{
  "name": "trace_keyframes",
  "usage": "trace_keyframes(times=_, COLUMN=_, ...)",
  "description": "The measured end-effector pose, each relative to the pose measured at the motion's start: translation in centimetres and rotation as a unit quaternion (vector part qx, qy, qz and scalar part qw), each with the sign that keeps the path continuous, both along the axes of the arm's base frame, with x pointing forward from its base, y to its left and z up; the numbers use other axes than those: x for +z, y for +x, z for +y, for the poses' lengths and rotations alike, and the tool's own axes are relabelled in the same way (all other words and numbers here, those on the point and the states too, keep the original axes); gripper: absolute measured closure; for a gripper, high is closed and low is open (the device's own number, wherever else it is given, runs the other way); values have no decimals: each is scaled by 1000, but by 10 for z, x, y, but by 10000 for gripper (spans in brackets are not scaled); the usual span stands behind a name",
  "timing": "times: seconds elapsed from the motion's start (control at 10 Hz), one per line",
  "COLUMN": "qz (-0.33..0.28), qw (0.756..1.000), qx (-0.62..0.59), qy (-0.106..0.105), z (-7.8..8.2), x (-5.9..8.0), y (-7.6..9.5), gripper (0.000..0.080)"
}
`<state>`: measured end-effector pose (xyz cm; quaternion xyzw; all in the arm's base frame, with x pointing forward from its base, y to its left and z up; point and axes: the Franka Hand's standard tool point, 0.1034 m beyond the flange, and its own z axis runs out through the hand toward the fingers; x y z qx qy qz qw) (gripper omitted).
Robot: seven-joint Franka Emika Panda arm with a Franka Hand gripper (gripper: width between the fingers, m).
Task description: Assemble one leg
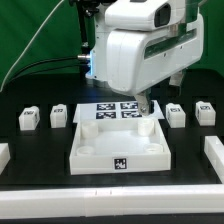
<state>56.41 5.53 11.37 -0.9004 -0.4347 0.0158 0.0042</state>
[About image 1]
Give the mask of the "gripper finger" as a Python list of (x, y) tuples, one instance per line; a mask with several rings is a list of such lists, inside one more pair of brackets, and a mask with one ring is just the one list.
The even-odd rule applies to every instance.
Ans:
[(135, 95), (135, 99), (138, 103), (138, 111), (142, 116), (148, 116), (150, 114), (150, 100), (147, 93), (139, 93)]

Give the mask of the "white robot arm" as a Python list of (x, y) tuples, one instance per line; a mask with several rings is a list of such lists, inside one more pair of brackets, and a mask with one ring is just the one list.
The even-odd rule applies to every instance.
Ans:
[(138, 110), (151, 110), (150, 88), (166, 78), (173, 85), (203, 53), (200, 0), (90, 0), (95, 46), (87, 78), (133, 96)]

